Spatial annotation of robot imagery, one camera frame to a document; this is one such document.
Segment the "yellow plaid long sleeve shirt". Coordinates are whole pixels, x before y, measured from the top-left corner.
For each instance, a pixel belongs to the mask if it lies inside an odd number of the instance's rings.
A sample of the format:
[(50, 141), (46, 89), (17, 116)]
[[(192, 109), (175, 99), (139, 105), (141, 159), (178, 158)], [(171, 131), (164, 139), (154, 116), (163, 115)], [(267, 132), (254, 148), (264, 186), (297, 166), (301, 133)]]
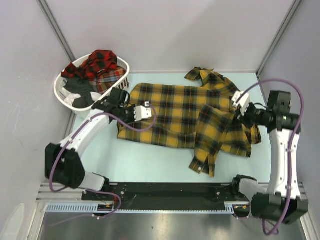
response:
[(143, 144), (192, 149), (189, 168), (215, 175), (216, 160), (223, 151), (249, 158), (252, 145), (260, 144), (259, 127), (246, 127), (235, 116), (232, 97), (238, 87), (212, 69), (196, 67), (185, 78), (201, 86), (140, 83), (131, 91), (131, 103), (150, 102), (156, 120), (136, 122), (131, 128), (118, 127), (117, 137)]

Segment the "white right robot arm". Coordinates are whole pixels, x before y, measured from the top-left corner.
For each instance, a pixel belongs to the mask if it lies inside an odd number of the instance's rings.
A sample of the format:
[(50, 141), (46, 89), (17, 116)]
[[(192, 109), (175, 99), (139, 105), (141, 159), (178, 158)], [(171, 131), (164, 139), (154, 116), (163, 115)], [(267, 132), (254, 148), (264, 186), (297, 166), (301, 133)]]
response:
[(267, 189), (250, 176), (237, 175), (230, 188), (231, 196), (250, 201), (251, 214), (269, 221), (282, 220), (289, 225), (309, 210), (309, 203), (301, 199), (297, 178), (297, 146), (301, 125), (299, 115), (291, 113), (291, 94), (284, 91), (269, 93), (266, 109), (258, 109), (248, 93), (236, 91), (232, 105), (235, 121), (246, 127), (264, 126), (271, 146), (271, 170)]

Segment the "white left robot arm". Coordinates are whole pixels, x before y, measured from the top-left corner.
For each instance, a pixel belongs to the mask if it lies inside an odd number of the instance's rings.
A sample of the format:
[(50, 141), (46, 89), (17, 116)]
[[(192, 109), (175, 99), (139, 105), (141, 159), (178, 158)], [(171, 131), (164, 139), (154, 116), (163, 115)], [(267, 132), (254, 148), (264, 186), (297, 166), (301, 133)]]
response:
[(49, 188), (58, 193), (67, 188), (93, 190), (100, 200), (110, 196), (107, 179), (85, 170), (82, 155), (92, 140), (113, 120), (121, 123), (134, 121), (134, 108), (129, 107), (130, 94), (126, 90), (112, 88), (110, 95), (94, 103), (82, 124), (58, 144), (45, 148), (45, 177)]

